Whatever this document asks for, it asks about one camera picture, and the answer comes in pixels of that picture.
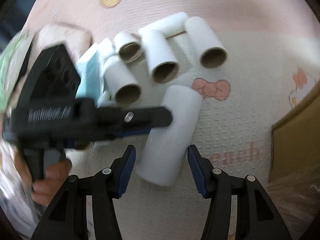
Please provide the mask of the person left hand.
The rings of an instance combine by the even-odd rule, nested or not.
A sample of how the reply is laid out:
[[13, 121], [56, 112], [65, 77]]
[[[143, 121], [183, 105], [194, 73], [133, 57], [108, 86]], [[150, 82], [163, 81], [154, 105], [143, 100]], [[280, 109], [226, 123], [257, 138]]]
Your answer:
[[29, 168], [21, 155], [16, 153], [14, 166], [20, 175], [22, 181], [33, 188], [31, 197], [37, 204], [48, 206], [53, 197], [68, 178], [72, 169], [72, 162], [65, 159], [49, 166], [46, 169], [46, 179], [32, 180]]

